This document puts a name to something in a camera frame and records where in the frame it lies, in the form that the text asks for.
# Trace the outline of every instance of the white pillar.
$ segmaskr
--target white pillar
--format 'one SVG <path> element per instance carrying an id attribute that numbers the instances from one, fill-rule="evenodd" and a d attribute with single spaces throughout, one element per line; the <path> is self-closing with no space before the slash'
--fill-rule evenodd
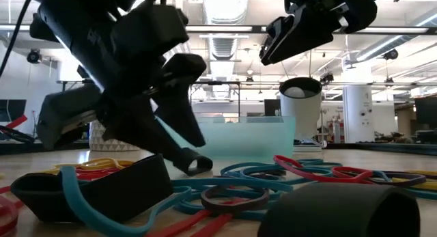
<path id="1" fill-rule="evenodd" d="M 352 67 L 343 60 L 342 81 L 370 83 L 371 66 L 367 62 Z M 343 110 L 345 142 L 375 141 L 371 86 L 344 86 Z"/>

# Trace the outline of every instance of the wooden table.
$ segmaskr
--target wooden table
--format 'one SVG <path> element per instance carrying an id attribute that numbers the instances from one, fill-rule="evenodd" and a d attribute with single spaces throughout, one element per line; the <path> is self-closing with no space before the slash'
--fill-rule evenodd
<path id="1" fill-rule="evenodd" d="M 39 154 L 19 154 L 0 156 L 0 173 L 4 173 L 4 179 L 0 180 L 0 186 L 11 184 L 19 176 L 43 169 L 48 169 L 52 165 L 61 163 L 83 163 L 95 158 L 122 158 L 126 160 L 139 160 L 149 156 L 147 152 L 88 152 L 82 150 L 63 151 L 63 152 L 45 152 Z M 295 154 L 294 158 L 323 158 L 325 161 L 343 163 L 351 167 L 360 167 L 366 169 L 377 170 L 407 170 L 407 169 L 422 169 L 422 170 L 437 170 L 437 156 L 423 156 L 415 154 L 395 154 L 388 152 L 370 152 L 364 150 L 324 150 L 319 153 L 302 153 Z M 214 158 L 214 174 L 219 174 L 219 171 L 224 166 L 249 162 L 259 161 L 256 158 Z M 167 163 L 169 174 L 172 178 L 184 178 L 182 172 L 173 168 L 171 163 Z M 210 177 L 212 173 L 205 173 L 199 177 Z M 421 209 L 421 236 L 432 237 L 437 233 L 437 201 L 419 199 Z M 185 214 L 176 212 L 172 209 L 160 214 L 157 218 L 154 229 L 160 229 L 171 225 L 181 219 L 186 218 Z M 129 225 L 143 225 L 147 221 L 147 213 L 132 220 Z M 190 236 L 196 232 L 202 224 L 193 228 L 183 236 Z M 235 220 L 228 223 L 222 231 L 217 234 L 217 237 L 242 237 L 256 236 L 259 223 L 252 221 Z M 79 237 L 79 236 L 101 236 L 83 225 L 62 224 L 53 225 L 39 222 L 33 213 L 23 208 L 20 211 L 20 217 L 17 230 L 8 235 L 8 237 Z"/>

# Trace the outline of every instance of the fluorescent light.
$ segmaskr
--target fluorescent light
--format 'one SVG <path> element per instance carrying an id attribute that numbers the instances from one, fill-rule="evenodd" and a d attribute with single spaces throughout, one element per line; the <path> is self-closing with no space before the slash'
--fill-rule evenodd
<path id="1" fill-rule="evenodd" d="M 0 31 L 13 32 L 15 30 L 15 25 L 0 25 Z M 21 25 L 20 32 L 26 32 L 30 30 L 30 25 Z"/>
<path id="2" fill-rule="evenodd" d="M 206 25 L 206 26 L 187 26 L 187 31 L 211 31 L 212 33 L 223 33 L 229 31 L 252 31 L 252 26 L 222 26 L 222 25 Z"/>
<path id="3" fill-rule="evenodd" d="M 212 39 L 212 38 L 220 38 L 220 39 L 249 39 L 248 35 L 200 35 L 201 39 Z"/>
<path id="4" fill-rule="evenodd" d="M 357 33 L 425 33 L 428 28 L 370 27 Z"/>
<path id="5" fill-rule="evenodd" d="M 429 18 L 425 19 L 424 21 L 418 23 L 416 26 L 422 26 L 422 25 L 430 22 L 431 20 L 434 20 L 435 18 L 437 18 L 437 14 L 430 16 Z"/>

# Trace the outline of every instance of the ceiling duct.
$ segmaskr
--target ceiling duct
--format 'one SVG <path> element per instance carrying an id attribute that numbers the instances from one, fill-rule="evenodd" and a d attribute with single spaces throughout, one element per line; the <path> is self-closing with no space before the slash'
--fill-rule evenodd
<path id="1" fill-rule="evenodd" d="M 415 19 L 407 26 L 412 27 L 435 27 L 437 25 L 437 8 Z M 357 61 L 367 61 L 379 55 L 383 55 L 390 50 L 411 41 L 417 36 L 387 36 L 379 42 L 369 46 L 356 55 Z"/>
<path id="2" fill-rule="evenodd" d="M 209 25 L 242 25 L 247 12 L 249 0 L 204 0 L 203 10 L 206 22 Z M 233 60 L 236 57 L 238 39 L 235 38 L 210 38 L 208 39 L 210 59 Z M 234 62 L 210 62 L 210 71 L 213 80 L 231 80 L 234 72 Z M 216 97 L 228 97 L 229 86 L 213 86 L 214 91 L 219 91 Z"/>

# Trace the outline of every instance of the fluorescent light fixture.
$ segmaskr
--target fluorescent light fixture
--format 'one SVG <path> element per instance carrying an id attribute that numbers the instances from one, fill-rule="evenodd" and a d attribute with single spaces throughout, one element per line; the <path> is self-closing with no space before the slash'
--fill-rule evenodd
<path id="1" fill-rule="evenodd" d="M 425 19 L 424 21 L 418 23 L 416 26 L 422 26 L 424 24 L 427 24 L 428 22 L 430 22 L 431 20 L 434 20 L 435 18 L 437 18 L 437 14 L 430 16 L 429 18 Z"/>
<path id="2" fill-rule="evenodd" d="M 252 26 L 222 26 L 222 25 L 206 25 L 206 26 L 187 26 L 188 32 L 191 31 L 211 31 L 212 33 L 225 33 L 229 31 L 248 32 L 252 31 Z"/>
<path id="3" fill-rule="evenodd" d="M 219 39 L 249 39 L 248 35 L 199 35 L 199 38 L 201 39 L 212 39 L 212 38 L 219 38 Z"/>
<path id="4" fill-rule="evenodd" d="M 10 31 L 13 32 L 15 30 L 15 25 L 0 25 L 0 31 Z M 30 30 L 30 25 L 21 25 L 20 32 L 26 32 Z"/>
<path id="5" fill-rule="evenodd" d="M 357 33 L 425 33 L 428 28 L 370 27 Z"/>

